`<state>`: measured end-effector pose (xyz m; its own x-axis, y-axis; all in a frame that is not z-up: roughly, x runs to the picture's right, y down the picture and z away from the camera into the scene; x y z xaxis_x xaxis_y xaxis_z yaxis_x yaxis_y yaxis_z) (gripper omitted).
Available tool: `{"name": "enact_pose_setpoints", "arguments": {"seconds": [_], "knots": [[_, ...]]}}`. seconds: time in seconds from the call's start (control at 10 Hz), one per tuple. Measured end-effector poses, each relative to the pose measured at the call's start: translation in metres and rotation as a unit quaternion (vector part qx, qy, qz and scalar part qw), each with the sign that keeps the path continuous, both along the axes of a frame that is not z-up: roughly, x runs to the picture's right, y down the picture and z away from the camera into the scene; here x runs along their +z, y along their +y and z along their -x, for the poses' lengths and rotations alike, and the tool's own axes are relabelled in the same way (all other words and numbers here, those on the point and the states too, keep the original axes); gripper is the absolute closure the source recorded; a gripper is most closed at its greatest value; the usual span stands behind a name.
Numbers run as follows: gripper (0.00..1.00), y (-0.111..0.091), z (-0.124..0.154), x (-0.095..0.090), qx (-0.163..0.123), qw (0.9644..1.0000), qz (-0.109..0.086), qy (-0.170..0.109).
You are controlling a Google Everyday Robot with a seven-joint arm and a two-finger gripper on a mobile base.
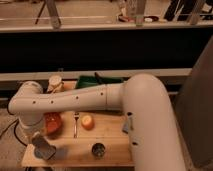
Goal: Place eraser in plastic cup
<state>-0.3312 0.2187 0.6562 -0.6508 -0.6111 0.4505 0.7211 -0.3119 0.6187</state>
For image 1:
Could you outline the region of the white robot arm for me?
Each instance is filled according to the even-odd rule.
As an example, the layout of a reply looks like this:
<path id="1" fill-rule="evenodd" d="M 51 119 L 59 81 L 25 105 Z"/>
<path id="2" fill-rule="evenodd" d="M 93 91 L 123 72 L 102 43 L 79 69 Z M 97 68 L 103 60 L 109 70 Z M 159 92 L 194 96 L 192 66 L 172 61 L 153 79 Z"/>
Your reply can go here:
<path id="1" fill-rule="evenodd" d="M 164 84 L 150 74 L 124 83 L 45 94 L 35 81 L 22 84 L 8 110 L 32 132 L 49 112 L 120 111 L 128 122 L 135 171 L 186 171 L 175 114 Z"/>

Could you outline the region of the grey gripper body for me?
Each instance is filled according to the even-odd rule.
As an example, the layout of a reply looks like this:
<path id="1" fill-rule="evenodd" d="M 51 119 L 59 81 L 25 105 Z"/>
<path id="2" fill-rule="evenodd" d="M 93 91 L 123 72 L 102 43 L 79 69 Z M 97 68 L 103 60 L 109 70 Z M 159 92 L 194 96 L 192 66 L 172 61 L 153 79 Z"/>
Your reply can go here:
<path id="1" fill-rule="evenodd" d="M 49 144 L 39 132 L 33 135 L 31 142 L 34 146 L 34 154 L 38 158 L 49 160 L 56 153 L 56 147 Z"/>

